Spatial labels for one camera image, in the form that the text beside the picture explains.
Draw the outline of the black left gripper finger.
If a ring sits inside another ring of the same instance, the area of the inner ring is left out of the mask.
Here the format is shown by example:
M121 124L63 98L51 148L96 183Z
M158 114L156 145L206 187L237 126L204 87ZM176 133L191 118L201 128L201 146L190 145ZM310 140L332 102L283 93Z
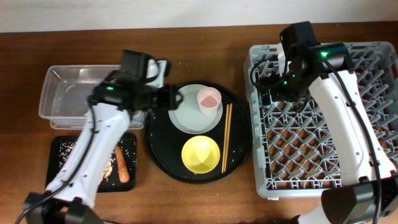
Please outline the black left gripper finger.
M162 102L161 109L162 110L176 110L179 105L182 103L182 99L173 100L173 99L166 99Z
M168 93L170 103L181 103L183 101L183 95L179 92L179 87L174 84L166 84L165 90Z

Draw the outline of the grey round plate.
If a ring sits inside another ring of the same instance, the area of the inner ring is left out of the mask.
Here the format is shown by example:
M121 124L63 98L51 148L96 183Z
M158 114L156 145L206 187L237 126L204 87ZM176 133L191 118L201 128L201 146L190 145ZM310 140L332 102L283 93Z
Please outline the grey round plate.
M203 114L197 100L199 92L205 85L190 84L179 88L183 101L176 110L169 110L172 124L179 130L188 134L203 134L213 129L221 120L223 105L220 103L213 114Z

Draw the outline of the pink plastic cup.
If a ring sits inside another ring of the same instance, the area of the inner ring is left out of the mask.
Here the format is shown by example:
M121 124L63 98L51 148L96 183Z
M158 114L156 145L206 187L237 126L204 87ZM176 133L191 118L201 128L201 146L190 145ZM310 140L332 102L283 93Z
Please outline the pink plastic cup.
M204 115L215 114L221 104L221 99L221 93L213 87L206 87L197 94L199 109Z

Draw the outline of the yellow plastic bowl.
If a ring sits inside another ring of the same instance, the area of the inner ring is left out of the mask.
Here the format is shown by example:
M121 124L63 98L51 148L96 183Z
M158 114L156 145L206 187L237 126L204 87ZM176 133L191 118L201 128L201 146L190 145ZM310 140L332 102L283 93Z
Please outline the yellow plastic bowl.
M182 147L181 158L184 166L193 173L206 174L220 161L220 148L208 136L194 136Z

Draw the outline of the pile of peanut shells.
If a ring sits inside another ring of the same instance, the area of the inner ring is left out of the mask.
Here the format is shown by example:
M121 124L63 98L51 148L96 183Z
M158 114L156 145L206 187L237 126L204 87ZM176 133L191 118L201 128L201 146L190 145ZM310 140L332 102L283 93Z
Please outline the pile of peanut shells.
M103 175L101 178L101 181L103 181L104 179L108 179L108 177L111 175L113 171L113 160L110 159L105 167L105 170L103 171Z

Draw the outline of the orange carrot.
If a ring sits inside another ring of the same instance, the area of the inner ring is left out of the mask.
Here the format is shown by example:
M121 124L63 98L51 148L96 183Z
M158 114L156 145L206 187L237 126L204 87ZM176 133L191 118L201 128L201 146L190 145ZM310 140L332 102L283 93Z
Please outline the orange carrot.
M130 180L130 176L129 176L126 162L124 160L122 150L119 146L116 146L116 148L115 148L115 155L116 155L116 160L118 163L119 180L121 183L127 183Z

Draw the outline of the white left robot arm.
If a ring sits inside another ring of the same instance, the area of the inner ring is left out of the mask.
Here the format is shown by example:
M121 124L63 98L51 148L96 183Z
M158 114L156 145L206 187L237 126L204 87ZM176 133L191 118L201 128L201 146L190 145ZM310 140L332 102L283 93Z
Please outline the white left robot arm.
M121 66L88 96L82 132L66 163L43 194L31 192L17 223L103 223L94 212L103 172L134 112L176 110L183 101L176 85L164 83L170 62L123 50Z

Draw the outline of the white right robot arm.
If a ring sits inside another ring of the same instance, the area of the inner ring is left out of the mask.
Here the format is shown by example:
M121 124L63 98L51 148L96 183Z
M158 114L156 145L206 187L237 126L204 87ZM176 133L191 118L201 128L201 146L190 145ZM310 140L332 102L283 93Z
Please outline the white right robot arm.
M342 43L321 44L310 22L279 35L284 69L255 87L269 102L315 100L340 164L342 187L294 223L377 223L397 210L397 169L384 152L362 103L353 60Z

